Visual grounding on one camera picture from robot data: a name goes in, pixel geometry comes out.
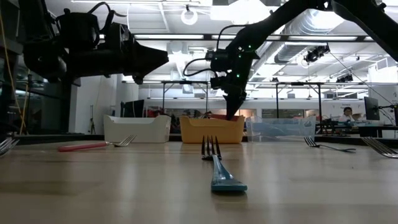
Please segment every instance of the orange bin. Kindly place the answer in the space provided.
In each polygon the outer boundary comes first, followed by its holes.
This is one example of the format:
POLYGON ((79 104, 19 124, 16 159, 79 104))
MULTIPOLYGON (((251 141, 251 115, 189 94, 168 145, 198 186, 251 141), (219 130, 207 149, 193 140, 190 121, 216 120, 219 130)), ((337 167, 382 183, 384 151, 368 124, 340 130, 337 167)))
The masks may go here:
POLYGON ((243 137, 244 116, 239 116, 236 121, 181 116, 180 124, 184 143, 201 143, 204 136, 217 136, 220 144, 238 144, 243 137))

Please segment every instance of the wooden table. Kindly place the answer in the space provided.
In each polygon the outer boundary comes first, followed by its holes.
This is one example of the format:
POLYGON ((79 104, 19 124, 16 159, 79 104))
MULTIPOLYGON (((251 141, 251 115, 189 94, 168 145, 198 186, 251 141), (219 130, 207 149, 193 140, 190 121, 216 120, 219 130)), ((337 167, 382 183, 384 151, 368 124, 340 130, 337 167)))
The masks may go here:
POLYGON ((221 145, 222 163, 249 188, 223 195, 210 192, 213 166, 199 145, 56 152, 66 144, 18 146, 0 159, 1 223, 398 222, 398 161, 368 147, 221 145))

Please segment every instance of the ceiling duct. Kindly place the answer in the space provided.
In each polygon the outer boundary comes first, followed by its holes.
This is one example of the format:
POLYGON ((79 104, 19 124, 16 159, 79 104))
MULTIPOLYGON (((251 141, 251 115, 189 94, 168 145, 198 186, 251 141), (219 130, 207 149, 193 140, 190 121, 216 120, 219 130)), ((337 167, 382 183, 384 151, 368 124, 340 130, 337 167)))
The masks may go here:
MULTIPOLYGON (((325 35, 343 21, 334 12, 309 9, 286 25, 282 33, 286 35, 325 35)), ((258 52, 261 59, 254 65, 254 71, 257 73, 265 63, 288 63, 307 47, 306 45, 285 45, 283 42, 273 42, 268 48, 258 52)))

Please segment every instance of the white bin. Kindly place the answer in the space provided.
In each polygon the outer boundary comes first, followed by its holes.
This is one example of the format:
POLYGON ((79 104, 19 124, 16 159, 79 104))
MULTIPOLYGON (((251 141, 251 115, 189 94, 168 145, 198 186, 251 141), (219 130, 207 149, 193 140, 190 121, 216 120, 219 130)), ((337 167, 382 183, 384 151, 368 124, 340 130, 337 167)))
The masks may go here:
POLYGON ((136 135, 134 142, 164 143, 169 141, 171 118, 117 118, 104 115, 105 141, 120 142, 129 135, 136 135))
POLYGON ((246 118, 250 142, 303 142, 304 137, 315 137, 317 118, 246 118))

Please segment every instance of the red handle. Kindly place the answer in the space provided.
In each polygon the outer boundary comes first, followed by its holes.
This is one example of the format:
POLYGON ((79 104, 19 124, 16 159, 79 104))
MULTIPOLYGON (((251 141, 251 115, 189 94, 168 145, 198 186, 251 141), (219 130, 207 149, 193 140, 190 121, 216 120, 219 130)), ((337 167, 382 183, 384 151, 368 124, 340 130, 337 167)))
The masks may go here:
POLYGON ((105 147, 107 145, 108 144, 106 142, 100 142, 100 143, 93 143, 93 144, 84 144, 84 145, 79 145, 79 146, 61 146, 58 148, 58 152, 73 152, 73 151, 83 150, 83 149, 105 147))

